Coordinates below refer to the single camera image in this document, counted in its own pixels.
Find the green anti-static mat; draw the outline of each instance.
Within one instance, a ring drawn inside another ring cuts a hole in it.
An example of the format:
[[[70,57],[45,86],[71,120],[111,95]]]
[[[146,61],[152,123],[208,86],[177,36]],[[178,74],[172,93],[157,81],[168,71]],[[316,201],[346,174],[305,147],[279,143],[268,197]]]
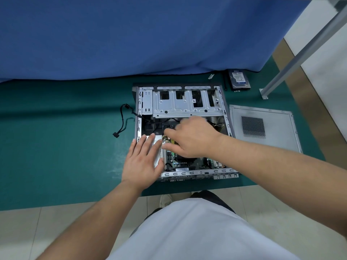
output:
[[[249,72],[249,91],[225,93],[228,104],[292,111],[303,152],[324,159],[289,89],[283,83],[262,100],[276,74],[271,58],[261,72]],[[134,116],[133,83],[223,83],[220,74],[130,76],[77,81],[13,80],[0,84],[0,210],[97,201],[121,179]],[[154,183],[142,194],[155,195],[253,185],[244,176],[224,180]]]

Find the right hand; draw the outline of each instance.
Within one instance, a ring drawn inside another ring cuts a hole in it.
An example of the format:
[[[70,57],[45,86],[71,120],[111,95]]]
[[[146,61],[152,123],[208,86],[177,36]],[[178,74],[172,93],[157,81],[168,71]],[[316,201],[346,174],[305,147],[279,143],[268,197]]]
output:
[[[217,139],[222,136],[206,119],[198,116],[182,119],[175,130],[166,129],[164,134],[179,145],[165,143],[162,148],[185,158],[209,157]]]

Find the label sticker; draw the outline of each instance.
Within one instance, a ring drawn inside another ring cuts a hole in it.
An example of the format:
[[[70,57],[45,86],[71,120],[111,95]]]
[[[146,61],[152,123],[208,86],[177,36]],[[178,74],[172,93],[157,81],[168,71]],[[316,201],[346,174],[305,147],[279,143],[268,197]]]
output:
[[[232,76],[236,79],[237,83],[245,83],[246,82],[245,77],[243,76],[242,72],[232,73]]]
[[[177,169],[176,169],[177,172],[181,172],[181,171],[183,171],[183,170],[189,170],[189,168],[177,168]]]

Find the tile floor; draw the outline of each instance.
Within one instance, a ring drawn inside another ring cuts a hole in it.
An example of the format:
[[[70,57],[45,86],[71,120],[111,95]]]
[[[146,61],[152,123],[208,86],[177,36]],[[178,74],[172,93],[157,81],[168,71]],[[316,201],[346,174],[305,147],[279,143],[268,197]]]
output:
[[[259,232],[301,259],[347,259],[344,237],[291,209],[260,186],[212,190]],[[189,193],[178,193],[184,199]],[[113,247],[128,239],[158,207],[160,196],[140,197]],[[0,211],[0,259],[33,260],[92,202]]]

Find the person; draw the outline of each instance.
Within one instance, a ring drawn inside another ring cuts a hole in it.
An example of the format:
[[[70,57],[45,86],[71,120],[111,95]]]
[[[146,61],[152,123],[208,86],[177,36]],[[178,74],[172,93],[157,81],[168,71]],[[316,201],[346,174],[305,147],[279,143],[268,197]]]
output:
[[[181,120],[164,134],[183,157],[209,157],[250,178],[307,217],[347,235],[347,171],[296,152],[244,142],[217,132],[204,118]],[[154,168],[154,134],[132,141],[120,184],[72,223],[39,257],[46,259],[297,259],[229,208],[208,199],[176,201],[148,217],[110,256],[141,192],[164,169]]]

